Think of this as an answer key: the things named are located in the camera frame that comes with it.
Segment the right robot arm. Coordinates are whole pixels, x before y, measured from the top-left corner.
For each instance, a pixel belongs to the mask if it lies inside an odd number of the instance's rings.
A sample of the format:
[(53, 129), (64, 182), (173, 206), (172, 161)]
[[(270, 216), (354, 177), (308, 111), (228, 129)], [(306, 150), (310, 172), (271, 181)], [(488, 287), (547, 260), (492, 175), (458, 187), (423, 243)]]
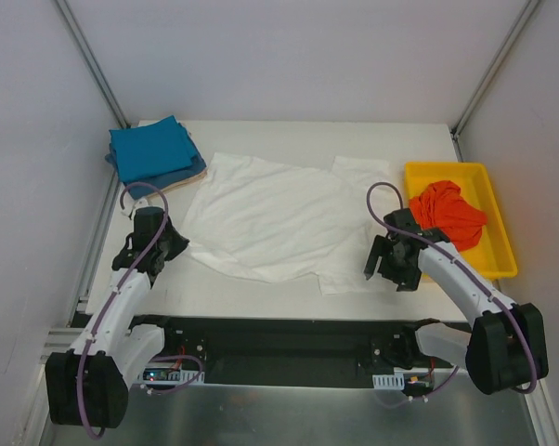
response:
[(425, 319), (405, 325), (385, 357), (402, 368), (422, 366), (432, 357), (467, 371), (490, 395), (512, 389), (528, 394), (549, 372), (543, 316), (517, 304), (476, 272), (438, 229), (422, 230), (408, 208), (380, 219), (387, 232), (375, 237), (364, 275), (378, 274), (399, 292), (414, 292), (423, 275), (456, 305), (468, 332)]

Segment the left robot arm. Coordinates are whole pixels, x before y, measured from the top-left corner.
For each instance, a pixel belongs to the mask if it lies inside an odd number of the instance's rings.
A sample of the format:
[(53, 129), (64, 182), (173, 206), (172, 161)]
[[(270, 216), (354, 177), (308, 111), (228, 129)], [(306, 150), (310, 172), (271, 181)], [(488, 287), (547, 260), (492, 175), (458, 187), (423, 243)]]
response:
[(45, 363), (49, 416), (53, 423), (100, 429), (123, 421), (130, 387), (154, 357), (169, 361), (178, 339), (154, 324), (134, 325), (165, 264), (189, 246), (160, 207), (137, 210), (133, 230), (111, 264), (99, 309), (64, 352)]

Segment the white t shirt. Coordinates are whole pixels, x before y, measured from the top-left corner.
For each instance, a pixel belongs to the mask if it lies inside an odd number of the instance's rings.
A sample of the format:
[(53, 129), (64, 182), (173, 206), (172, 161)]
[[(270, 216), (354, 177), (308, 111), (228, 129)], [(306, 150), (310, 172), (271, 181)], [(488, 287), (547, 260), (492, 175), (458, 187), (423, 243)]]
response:
[(372, 240), (385, 233), (371, 217), (397, 209), (385, 160), (337, 156), (331, 169), (272, 163), (218, 152), (188, 208), (182, 230), (191, 256), (230, 277), (281, 283), (315, 276), (323, 295), (388, 291), (363, 269)]

